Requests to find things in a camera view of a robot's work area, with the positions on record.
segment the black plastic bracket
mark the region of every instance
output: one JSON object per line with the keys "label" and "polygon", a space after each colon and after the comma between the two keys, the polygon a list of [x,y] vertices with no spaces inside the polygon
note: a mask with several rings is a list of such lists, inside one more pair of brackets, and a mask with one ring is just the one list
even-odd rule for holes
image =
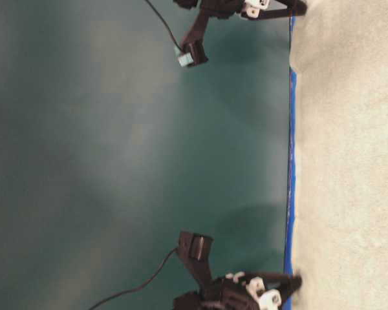
{"label": "black plastic bracket", "polygon": [[292,16],[303,16],[306,14],[307,5],[302,0],[276,0],[287,6],[287,8],[281,10],[267,10],[260,11],[259,17],[252,18],[248,17],[245,13],[241,16],[250,21],[262,21],[265,19],[281,18],[281,17],[292,17]]}
{"label": "black plastic bracket", "polygon": [[208,264],[212,242],[213,238],[209,236],[186,231],[180,233],[178,240],[178,257],[203,290],[213,280]]}

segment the green surface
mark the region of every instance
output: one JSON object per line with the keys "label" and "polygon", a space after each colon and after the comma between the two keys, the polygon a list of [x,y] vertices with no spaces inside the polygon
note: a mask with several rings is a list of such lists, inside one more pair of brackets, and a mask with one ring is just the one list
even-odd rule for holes
{"label": "green surface", "polygon": [[[177,37],[197,11],[154,1]],[[86,309],[145,280],[179,230],[213,275],[281,271],[288,20],[212,20],[178,66],[141,0],[0,0],[0,309]],[[104,309],[171,309],[173,257]]]}

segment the black cable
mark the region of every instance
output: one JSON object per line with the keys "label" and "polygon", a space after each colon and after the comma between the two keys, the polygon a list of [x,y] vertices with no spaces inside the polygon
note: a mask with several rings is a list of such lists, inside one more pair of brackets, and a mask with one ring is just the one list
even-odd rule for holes
{"label": "black cable", "polygon": [[134,289],[127,289],[125,291],[120,291],[120,292],[117,292],[113,295],[111,295],[110,297],[107,297],[107,298],[104,298],[103,300],[100,300],[99,302],[97,302],[96,304],[94,304],[92,307],[89,308],[89,310],[93,310],[93,309],[96,309],[97,307],[99,307],[100,305],[108,302],[109,300],[112,300],[116,297],[119,297],[121,295],[124,295],[124,294],[128,294],[128,293],[134,293],[134,292],[137,292],[141,289],[143,289],[145,286],[147,286],[152,280],[154,280],[154,278],[158,275],[158,273],[161,271],[161,269],[163,268],[163,266],[165,265],[165,263],[167,262],[168,258],[177,250],[177,248],[173,249],[171,252],[169,252],[167,254],[167,256],[164,258],[164,260],[161,262],[161,264],[159,265],[158,269],[155,271],[154,275],[152,277],[150,277],[148,280],[146,280],[143,284],[141,284],[140,286],[134,288]]}
{"label": "black cable", "polygon": [[169,28],[167,22],[165,21],[165,19],[161,16],[160,12],[158,12],[156,10],[156,8],[153,6],[153,4],[150,2],[150,0],[145,0],[145,2],[153,9],[153,11],[155,12],[155,14],[161,19],[161,22],[164,24],[164,26],[167,28],[168,30],[168,34],[169,36],[171,37],[171,40],[173,40],[175,46],[182,52],[182,48],[180,48],[180,45],[178,45],[177,43],[177,40],[175,39],[171,29]]}

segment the blue tape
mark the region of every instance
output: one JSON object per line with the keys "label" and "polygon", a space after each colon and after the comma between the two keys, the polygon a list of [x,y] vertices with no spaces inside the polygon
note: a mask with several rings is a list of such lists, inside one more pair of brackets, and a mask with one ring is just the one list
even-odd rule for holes
{"label": "blue tape", "polygon": [[[290,19],[290,37],[292,37],[295,17]],[[293,274],[292,240],[295,222],[295,189],[296,189],[296,162],[295,162],[295,130],[296,130],[296,73],[290,69],[290,123],[289,123],[289,164],[288,164],[288,197],[286,216],[286,245],[284,272]],[[292,301],[283,306],[283,310],[292,310]]]}

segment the white connector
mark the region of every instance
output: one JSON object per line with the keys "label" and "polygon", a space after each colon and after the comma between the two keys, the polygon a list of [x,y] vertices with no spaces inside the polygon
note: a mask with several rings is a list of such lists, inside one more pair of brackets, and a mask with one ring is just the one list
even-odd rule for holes
{"label": "white connector", "polygon": [[248,17],[258,18],[260,10],[267,10],[270,0],[244,0],[241,12],[246,13]]}

